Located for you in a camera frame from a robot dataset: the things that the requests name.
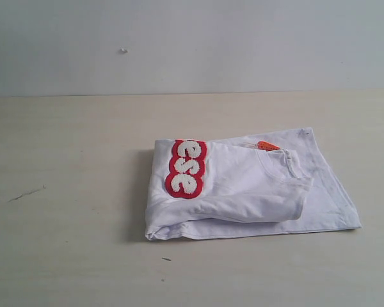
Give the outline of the white t-shirt red lettering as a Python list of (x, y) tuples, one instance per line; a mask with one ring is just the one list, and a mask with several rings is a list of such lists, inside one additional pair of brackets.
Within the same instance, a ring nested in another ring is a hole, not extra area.
[[(280, 150), (259, 150), (259, 141)], [(212, 141), (157, 140), (145, 220), (148, 240), (361, 227), (311, 128)]]

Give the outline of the orange ribbon neck tag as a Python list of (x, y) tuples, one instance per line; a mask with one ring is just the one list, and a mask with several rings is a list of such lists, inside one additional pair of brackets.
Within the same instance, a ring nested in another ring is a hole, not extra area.
[(274, 144), (271, 144), (271, 143), (268, 143), (266, 141), (259, 141), (257, 144), (256, 144), (257, 148), (259, 150), (265, 150), (265, 151), (274, 151), (274, 150), (280, 150), (280, 147), (274, 145)]

